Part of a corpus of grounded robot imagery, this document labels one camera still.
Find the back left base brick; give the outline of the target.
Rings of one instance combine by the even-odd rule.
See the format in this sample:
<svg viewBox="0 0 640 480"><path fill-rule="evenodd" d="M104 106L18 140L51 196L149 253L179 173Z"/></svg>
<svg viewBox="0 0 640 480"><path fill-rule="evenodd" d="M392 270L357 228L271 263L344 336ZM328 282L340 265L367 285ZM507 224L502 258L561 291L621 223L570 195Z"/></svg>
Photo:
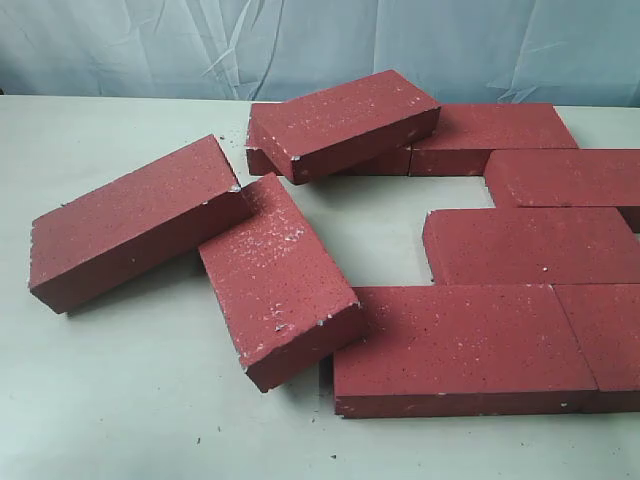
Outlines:
<svg viewBox="0 0 640 480"><path fill-rule="evenodd" d="M338 176L407 176L411 164L411 147L405 146L385 153L371 160L359 163L350 168L336 172ZM260 149L246 148L248 172L252 176L263 176L274 173L281 176L280 171L271 163L267 155Z"/></svg>

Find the base brick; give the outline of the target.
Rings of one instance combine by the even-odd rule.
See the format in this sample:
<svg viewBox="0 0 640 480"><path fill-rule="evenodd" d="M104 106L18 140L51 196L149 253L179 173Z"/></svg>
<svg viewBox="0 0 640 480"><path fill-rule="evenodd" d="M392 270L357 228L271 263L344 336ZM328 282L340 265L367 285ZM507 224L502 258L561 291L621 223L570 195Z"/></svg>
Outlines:
<svg viewBox="0 0 640 480"><path fill-rule="evenodd" d="M577 147L550 103L446 104L433 134L412 145L409 174L481 176L495 150Z"/></svg>
<svg viewBox="0 0 640 480"><path fill-rule="evenodd" d="M385 153L371 160L359 163L350 168L336 172L338 176L407 176L411 164L411 147L405 146ZM246 148L248 172L252 176L263 176L274 173L281 176L280 171L271 163L267 155L260 149Z"/></svg>

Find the front large red brick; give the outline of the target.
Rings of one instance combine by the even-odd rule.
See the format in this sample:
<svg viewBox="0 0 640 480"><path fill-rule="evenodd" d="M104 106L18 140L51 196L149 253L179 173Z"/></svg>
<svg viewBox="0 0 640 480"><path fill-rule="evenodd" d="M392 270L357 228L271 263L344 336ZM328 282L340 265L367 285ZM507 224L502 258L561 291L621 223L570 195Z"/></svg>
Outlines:
<svg viewBox="0 0 640 480"><path fill-rule="evenodd" d="M333 357L344 418L572 413L598 390L549 285L356 293L368 330Z"/></svg>

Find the back right base brick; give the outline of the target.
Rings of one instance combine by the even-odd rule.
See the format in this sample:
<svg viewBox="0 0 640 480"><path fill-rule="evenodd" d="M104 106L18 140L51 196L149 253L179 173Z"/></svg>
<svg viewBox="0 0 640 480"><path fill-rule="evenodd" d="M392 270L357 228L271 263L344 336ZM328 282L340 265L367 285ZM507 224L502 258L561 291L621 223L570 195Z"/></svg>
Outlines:
<svg viewBox="0 0 640 480"><path fill-rule="evenodd" d="M550 103L446 104L433 134L412 145L409 174L481 176L495 150L577 147Z"/></svg>

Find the right second-row brick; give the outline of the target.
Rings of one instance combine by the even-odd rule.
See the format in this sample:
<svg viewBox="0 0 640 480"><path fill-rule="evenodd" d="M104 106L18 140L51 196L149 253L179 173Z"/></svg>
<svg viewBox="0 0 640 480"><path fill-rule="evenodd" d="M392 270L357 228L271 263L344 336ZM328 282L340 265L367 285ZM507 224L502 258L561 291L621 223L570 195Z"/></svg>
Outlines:
<svg viewBox="0 0 640 480"><path fill-rule="evenodd" d="M484 171L497 207L637 207L637 149L504 150Z"/></svg>

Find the right third-row brick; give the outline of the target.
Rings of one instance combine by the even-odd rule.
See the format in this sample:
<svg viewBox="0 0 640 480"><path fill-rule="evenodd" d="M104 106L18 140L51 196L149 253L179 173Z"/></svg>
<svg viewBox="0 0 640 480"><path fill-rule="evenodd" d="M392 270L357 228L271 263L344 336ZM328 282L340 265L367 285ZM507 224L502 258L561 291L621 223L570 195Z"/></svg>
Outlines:
<svg viewBox="0 0 640 480"><path fill-rule="evenodd" d="M442 285L639 281L639 241L612 207L434 210L423 244Z"/></svg>

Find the grey fabric backdrop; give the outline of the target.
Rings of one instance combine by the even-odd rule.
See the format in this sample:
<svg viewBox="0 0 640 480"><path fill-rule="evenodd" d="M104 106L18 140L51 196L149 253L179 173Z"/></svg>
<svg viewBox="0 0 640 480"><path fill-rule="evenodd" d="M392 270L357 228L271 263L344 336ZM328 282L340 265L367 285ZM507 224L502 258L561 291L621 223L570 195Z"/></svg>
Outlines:
<svg viewBox="0 0 640 480"><path fill-rule="evenodd" d="M286 100L393 69L442 102L637 106L635 1L5 1L6 94Z"/></svg>

